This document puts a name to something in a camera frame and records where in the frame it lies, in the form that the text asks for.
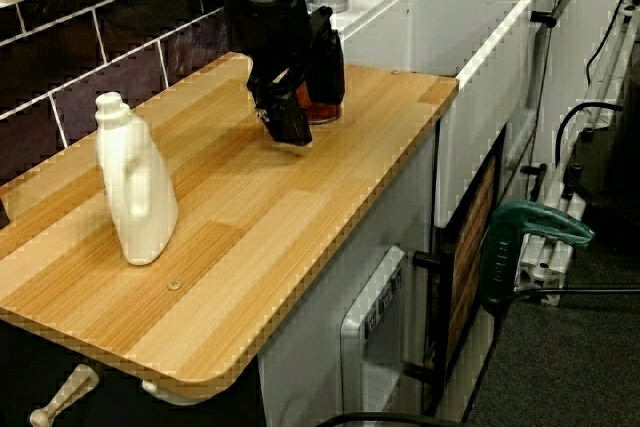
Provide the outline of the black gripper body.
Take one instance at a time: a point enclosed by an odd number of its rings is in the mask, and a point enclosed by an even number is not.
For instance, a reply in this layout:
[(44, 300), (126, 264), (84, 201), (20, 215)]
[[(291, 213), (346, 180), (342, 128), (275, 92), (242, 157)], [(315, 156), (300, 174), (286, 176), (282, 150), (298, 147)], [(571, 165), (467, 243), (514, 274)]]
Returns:
[(283, 93), (306, 84), (316, 40), (334, 30), (333, 9), (321, 6), (309, 12), (305, 0), (248, 0), (248, 6), (249, 91), (263, 95), (273, 88)]

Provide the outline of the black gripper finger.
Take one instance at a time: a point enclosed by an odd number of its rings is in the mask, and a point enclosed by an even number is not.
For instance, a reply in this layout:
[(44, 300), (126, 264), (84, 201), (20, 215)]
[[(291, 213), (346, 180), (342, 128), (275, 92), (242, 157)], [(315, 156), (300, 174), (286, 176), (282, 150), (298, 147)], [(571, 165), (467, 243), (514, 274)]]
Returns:
[(329, 30), (316, 40), (306, 78), (312, 102), (339, 105), (345, 93), (344, 57), (338, 32)]
[(308, 145), (312, 134), (295, 93), (266, 96), (256, 103), (257, 116), (271, 138), (289, 145)]

